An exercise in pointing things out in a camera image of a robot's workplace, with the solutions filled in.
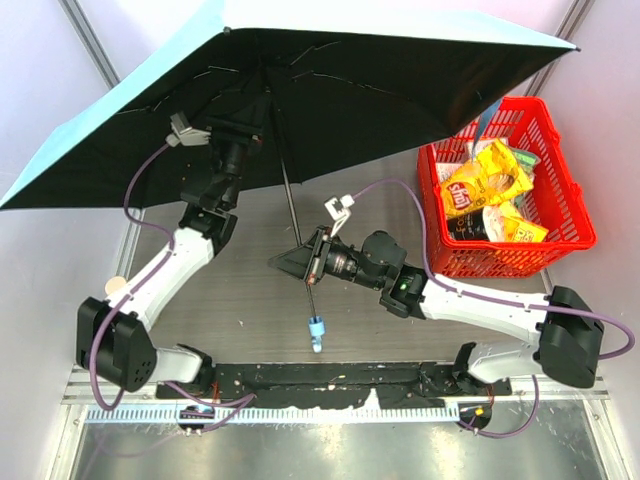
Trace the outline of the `light blue folding umbrella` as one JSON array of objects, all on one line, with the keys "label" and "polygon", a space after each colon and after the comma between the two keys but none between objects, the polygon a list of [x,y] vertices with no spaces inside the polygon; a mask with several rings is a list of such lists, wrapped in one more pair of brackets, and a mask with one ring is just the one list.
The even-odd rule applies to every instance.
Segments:
[{"label": "light blue folding umbrella", "polygon": [[372,1],[209,1],[119,84],[57,127],[8,211],[182,201],[210,145],[170,147],[170,116],[271,104],[241,192],[301,183],[447,139],[573,42],[483,12]]}]

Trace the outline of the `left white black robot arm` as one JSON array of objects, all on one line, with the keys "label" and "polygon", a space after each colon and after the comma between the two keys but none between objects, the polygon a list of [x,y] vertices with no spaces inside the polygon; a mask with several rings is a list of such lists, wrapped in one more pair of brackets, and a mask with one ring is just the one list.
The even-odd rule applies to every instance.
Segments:
[{"label": "left white black robot arm", "polygon": [[182,113],[172,115],[168,145],[210,145],[212,156],[203,172],[184,181],[180,198],[186,210],[176,230],[165,233],[165,247],[106,299],[89,297],[80,305],[76,360],[89,372],[94,391],[100,379],[121,392],[149,382],[204,388],[212,380],[210,356],[186,345],[157,348],[149,333],[168,302],[230,240],[246,160],[262,146],[270,103],[270,94],[260,93],[209,116],[205,130],[192,127]]}]

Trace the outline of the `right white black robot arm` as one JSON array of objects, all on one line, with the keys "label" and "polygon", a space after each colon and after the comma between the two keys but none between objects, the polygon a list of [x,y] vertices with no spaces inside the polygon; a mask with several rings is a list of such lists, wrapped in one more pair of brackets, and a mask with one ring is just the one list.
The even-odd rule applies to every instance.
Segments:
[{"label": "right white black robot arm", "polygon": [[428,277],[406,257],[385,231],[373,232],[356,248],[319,226],[268,264],[309,286],[329,275],[375,290],[380,304],[400,318],[461,322],[509,336],[505,343],[461,346],[452,376],[462,390],[538,374],[574,388],[594,385],[604,325],[574,290],[557,286],[549,295],[522,294],[459,282],[447,290],[443,276]]}]

